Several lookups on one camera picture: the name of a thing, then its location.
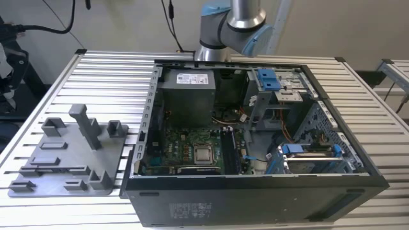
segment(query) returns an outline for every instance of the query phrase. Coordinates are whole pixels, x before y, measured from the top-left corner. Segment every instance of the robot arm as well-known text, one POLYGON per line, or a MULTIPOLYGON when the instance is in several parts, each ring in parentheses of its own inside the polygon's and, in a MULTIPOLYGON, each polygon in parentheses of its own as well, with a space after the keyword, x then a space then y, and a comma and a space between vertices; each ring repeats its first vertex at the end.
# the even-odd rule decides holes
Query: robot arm
POLYGON ((257 56, 273 33, 265 18, 259 0, 225 0, 205 4, 201 12, 201 47, 194 59, 229 61, 228 47, 246 57, 257 56))

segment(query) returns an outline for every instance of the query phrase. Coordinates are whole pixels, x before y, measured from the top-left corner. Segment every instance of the aluminum table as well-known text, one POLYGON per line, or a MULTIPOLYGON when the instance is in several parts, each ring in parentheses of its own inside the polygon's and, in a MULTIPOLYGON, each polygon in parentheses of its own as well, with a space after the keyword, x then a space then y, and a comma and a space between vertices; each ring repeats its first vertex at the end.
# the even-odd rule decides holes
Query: aluminum table
MULTIPOLYGON (((117 195, 126 155, 137 139, 154 59, 190 60, 192 54, 88 51, 73 56, 0 155, 0 227, 30 230, 142 228, 129 201, 117 195), (88 116, 97 118, 100 123, 114 119, 129 125, 112 194, 9 198, 6 187, 40 141, 41 123, 46 117, 61 117, 64 122, 73 122, 68 110, 76 103, 86 104, 88 116)), ((231 59, 233 62, 307 65, 390 188, 334 223, 200 226, 192 229, 409 229, 409 127, 350 66, 326 57, 233 56, 231 59)))

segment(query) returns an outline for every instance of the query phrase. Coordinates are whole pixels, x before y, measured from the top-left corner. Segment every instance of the white wall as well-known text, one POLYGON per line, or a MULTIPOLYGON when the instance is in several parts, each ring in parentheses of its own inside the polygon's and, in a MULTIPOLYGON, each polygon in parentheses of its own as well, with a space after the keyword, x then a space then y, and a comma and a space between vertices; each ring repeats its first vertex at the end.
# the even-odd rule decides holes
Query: white wall
MULTIPOLYGON (((70 16, 70 0, 46 0, 65 25, 70 16)), ((176 42, 168 30, 160 0, 92 0, 92 9, 77 0, 73 35, 86 49, 173 52, 176 42)), ((174 27, 185 50, 196 50, 200 36, 200 10, 206 0, 173 0, 174 27)), ((262 0, 267 23, 273 23, 278 0, 262 0)), ((41 0, 1 0, 0 16, 16 24, 62 26, 41 0)), ((20 46, 30 54, 30 63, 45 83, 52 83, 64 69, 77 41, 69 34, 28 31, 20 46)))
POLYGON ((409 59, 409 0, 293 0, 277 55, 343 57, 357 70, 409 59))

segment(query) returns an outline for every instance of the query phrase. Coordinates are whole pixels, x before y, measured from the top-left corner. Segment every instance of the blue plastic clip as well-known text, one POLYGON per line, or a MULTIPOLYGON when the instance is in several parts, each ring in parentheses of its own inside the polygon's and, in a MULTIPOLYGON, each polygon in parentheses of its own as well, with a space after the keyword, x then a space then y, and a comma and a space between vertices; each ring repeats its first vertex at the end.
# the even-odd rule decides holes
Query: blue plastic clip
POLYGON ((259 80, 262 90, 278 91, 281 89, 281 84, 277 80, 275 72, 271 69, 258 69, 257 78, 259 80))

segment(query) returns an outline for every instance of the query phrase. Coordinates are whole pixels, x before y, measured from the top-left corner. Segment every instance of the connector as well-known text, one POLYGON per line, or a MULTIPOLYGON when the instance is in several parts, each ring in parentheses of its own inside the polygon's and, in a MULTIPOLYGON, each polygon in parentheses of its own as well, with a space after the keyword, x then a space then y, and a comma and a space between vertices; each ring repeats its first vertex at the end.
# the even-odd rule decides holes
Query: connector
POLYGON ((17 34, 24 32, 22 25, 0 24, 0 43, 5 44, 17 39, 17 34))

